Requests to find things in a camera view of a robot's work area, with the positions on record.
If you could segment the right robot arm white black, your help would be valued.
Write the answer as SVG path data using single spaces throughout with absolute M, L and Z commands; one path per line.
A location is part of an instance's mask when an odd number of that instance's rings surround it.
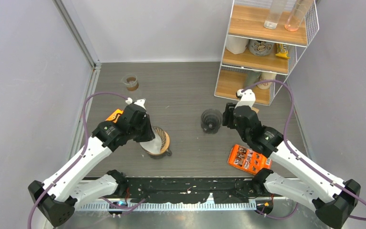
M 262 125 L 251 107 L 227 103 L 222 125 L 238 132 L 251 150 L 271 159 L 294 174 L 290 180 L 262 168 L 253 178 L 253 190 L 260 196 L 267 193 L 290 198 L 312 210 L 327 226 L 340 229 L 358 204 L 361 186 L 353 179 L 344 181 L 321 168 L 315 162 L 290 150 L 291 143 L 282 133 Z

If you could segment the dark glass dripper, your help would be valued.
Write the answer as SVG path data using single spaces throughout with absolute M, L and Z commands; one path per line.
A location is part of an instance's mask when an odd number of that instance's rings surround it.
M 169 135 L 162 128 L 160 128 L 158 126 L 153 126 L 153 129 L 154 129 L 155 133 L 161 139 L 161 143 L 162 143 L 161 150 L 162 151 L 167 150 L 169 148 L 169 145 L 170 145 Z
M 201 128 L 206 134 L 216 134 L 223 121 L 223 115 L 219 110 L 207 109 L 201 115 Z

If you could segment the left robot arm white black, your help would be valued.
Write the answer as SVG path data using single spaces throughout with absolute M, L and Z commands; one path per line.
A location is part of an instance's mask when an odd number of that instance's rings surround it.
M 103 159 L 129 140 L 137 143 L 155 139 L 145 99 L 125 107 L 115 120 L 98 124 L 87 144 L 60 170 L 43 182 L 34 180 L 28 186 L 32 200 L 54 227 L 64 224 L 79 207 L 98 198 L 126 194 L 128 181 L 117 170 L 84 185 L 79 182 Z

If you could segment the brown paper coffee filter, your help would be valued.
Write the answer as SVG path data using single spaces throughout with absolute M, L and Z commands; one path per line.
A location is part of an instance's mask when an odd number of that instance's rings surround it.
M 259 109 L 257 109 L 257 108 L 255 108 L 255 107 L 251 107 L 251 109 L 253 110 L 253 111 L 255 111 L 256 113 L 259 113 Z

